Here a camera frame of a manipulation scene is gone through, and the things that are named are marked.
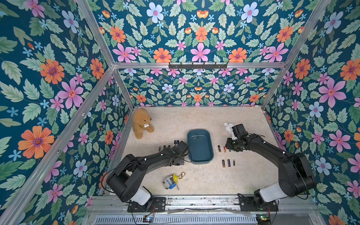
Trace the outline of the teal plastic storage box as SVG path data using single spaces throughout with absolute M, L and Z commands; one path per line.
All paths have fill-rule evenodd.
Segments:
M 189 159 L 193 164 L 208 164 L 214 158 L 210 133 L 205 129 L 193 129 L 187 133 Z

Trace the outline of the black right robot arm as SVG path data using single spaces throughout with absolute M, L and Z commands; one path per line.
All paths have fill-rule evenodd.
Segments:
M 235 152 L 252 151 L 278 168 L 278 181 L 254 192 L 254 204 L 264 205 L 287 197 L 296 197 L 317 186 L 307 157 L 284 151 L 256 134 L 228 138 L 225 147 Z

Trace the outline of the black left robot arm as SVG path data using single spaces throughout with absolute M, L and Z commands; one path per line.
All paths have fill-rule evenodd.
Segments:
M 183 165 L 187 151 L 187 145 L 177 145 L 144 157 L 128 154 L 107 176 L 106 184 L 122 202 L 151 204 L 152 194 L 141 186 L 145 175 L 161 167 Z

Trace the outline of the white plush toy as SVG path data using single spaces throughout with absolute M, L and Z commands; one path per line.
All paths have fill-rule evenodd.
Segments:
M 234 124 L 224 122 L 224 126 L 225 126 L 225 128 L 226 128 L 226 131 L 231 135 L 232 139 L 234 140 L 234 139 L 235 139 L 235 135 L 234 135 L 234 132 L 233 132 L 233 129 L 232 129 L 232 127 L 234 126 Z

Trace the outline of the brown teddy bear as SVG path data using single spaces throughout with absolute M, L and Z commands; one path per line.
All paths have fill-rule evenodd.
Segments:
M 151 125 L 151 116 L 144 108 L 139 108 L 134 111 L 132 118 L 132 129 L 137 139 L 142 139 L 144 131 L 149 133 L 154 132 L 154 127 Z

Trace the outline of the keychain toy with yellow cap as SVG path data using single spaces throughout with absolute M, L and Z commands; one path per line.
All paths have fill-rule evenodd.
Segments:
M 172 190 L 174 188 L 179 188 L 179 182 L 180 180 L 186 175 L 185 172 L 182 172 L 180 175 L 171 174 L 163 179 L 163 186 L 166 190 Z

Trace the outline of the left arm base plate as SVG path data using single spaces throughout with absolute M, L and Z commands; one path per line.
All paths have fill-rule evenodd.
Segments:
M 127 212 L 164 212 L 166 209 L 165 197 L 151 197 L 145 205 L 131 201 L 128 204 Z

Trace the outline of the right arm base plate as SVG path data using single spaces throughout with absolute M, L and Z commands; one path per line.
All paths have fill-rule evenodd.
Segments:
M 237 196 L 243 212 L 276 212 L 278 210 L 276 201 L 264 202 L 259 195 L 246 196 L 239 193 Z

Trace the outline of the black hook rail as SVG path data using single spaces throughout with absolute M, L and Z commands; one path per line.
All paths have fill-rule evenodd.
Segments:
M 191 69 L 205 69 L 205 70 L 213 70 L 213 69 L 225 69 L 228 67 L 227 63 L 169 63 L 168 68 L 169 69 L 185 69 L 185 70 L 191 70 Z

